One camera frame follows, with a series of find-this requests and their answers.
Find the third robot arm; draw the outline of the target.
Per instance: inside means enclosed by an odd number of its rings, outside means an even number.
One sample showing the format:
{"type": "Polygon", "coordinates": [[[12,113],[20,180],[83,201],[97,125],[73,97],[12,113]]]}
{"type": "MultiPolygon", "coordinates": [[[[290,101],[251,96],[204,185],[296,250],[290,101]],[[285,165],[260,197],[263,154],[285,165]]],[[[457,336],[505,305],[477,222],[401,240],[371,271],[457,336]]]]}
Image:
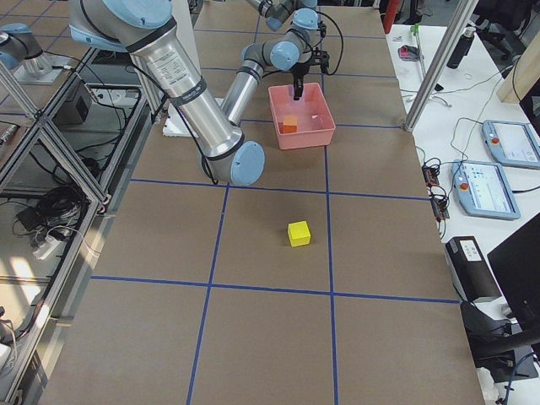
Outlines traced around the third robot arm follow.
{"type": "Polygon", "coordinates": [[[50,58],[44,53],[29,26],[22,23],[1,27],[1,63],[10,71],[23,65],[34,78],[52,71],[50,58]]]}

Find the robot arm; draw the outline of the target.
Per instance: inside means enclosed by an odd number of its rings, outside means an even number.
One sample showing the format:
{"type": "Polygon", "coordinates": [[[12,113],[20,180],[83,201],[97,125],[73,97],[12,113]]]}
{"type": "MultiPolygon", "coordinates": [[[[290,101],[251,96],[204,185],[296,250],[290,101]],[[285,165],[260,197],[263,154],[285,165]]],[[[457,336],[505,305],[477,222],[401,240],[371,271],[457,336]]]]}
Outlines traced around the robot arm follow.
{"type": "Polygon", "coordinates": [[[224,97],[221,109],[230,122],[240,123],[258,84],[269,68],[293,76],[293,100],[304,93],[304,76],[312,66],[328,72],[329,59],[320,42],[326,36],[326,26],[316,12],[316,1],[251,1],[270,30],[277,31],[288,19],[292,23],[282,37],[252,43],[242,53],[243,63],[224,97]]]}
{"type": "Polygon", "coordinates": [[[71,1],[72,38],[86,46],[141,58],[198,136],[202,167],[216,181],[256,182],[264,169],[262,146],[238,126],[257,88],[261,69],[244,64],[230,93],[218,103],[176,34],[170,1],[71,1]]]}

